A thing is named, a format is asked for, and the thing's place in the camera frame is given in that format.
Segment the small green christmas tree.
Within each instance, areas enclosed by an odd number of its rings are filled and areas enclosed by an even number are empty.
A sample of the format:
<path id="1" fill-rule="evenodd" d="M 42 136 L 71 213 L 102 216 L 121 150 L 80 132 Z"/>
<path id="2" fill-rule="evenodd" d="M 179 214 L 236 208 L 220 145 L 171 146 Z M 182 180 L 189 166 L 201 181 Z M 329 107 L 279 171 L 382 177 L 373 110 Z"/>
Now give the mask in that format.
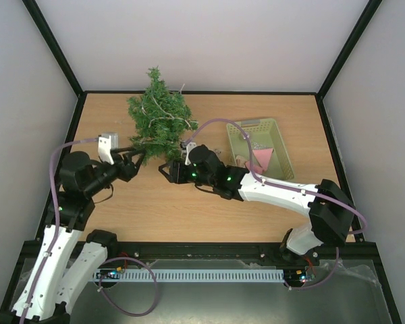
<path id="1" fill-rule="evenodd" d="M 183 94 L 167 87 L 158 67 L 149 68 L 147 75 L 150 84 L 144 92 L 128 99 L 128 115 L 136 132 L 130 141 L 134 148 L 145 151 L 144 164 L 151 159 L 178 159 L 182 154 L 182 136 L 195 131 L 198 121 Z"/>

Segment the clear led string lights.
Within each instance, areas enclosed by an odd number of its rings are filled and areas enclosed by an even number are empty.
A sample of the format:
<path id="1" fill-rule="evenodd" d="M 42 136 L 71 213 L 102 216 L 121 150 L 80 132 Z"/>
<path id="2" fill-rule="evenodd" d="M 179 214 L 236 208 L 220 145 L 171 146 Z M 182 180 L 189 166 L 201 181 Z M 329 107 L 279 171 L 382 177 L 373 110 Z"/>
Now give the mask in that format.
<path id="1" fill-rule="evenodd" d="M 141 97 L 138 134 L 159 144 L 179 144 L 183 133 L 196 130 L 183 94 L 171 92 L 164 81 L 152 82 Z"/>

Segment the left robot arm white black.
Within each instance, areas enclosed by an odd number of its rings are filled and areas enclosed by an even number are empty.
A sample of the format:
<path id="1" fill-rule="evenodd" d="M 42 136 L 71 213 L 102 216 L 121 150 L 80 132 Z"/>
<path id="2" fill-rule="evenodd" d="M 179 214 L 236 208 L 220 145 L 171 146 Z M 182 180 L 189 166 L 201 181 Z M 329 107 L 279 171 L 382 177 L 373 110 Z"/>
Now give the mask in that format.
<path id="1" fill-rule="evenodd" d="M 71 254 L 95 208 L 94 195 L 115 180 L 129 182 L 145 158 L 142 149 L 110 148 L 99 143 L 99 161 L 83 151 L 67 154 L 59 170 L 63 189 L 53 190 L 50 223 L 30 277 L 12 309 L 0 313 L 0 323 L 69 323 L 74 305 L 95 270 L 117 252 L 117 236 L 96 229 L 90 233 L 75 263 Z"/>

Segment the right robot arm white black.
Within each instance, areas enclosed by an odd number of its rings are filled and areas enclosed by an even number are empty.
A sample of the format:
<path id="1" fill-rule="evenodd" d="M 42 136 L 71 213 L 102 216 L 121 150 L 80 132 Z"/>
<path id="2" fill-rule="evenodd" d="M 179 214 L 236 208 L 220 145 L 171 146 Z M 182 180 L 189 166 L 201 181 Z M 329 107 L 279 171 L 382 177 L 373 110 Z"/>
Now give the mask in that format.
<path id="1" fill-rule="evenodd" d="M 185 159 L 165 163 L 159 172 L 172 184 L 207 186 L 209 193 L 227 200 L 267 203 L 304 216 L 307 222 L 289 229 L 279 247 L 279 257 L 291 265 L 318 246 L 343 247 L 354 218 L 351 200 L 331 180 L 294 184 L 254 175 L 245 167 L 225 165 L 205 145 L 193 144 Z"/>

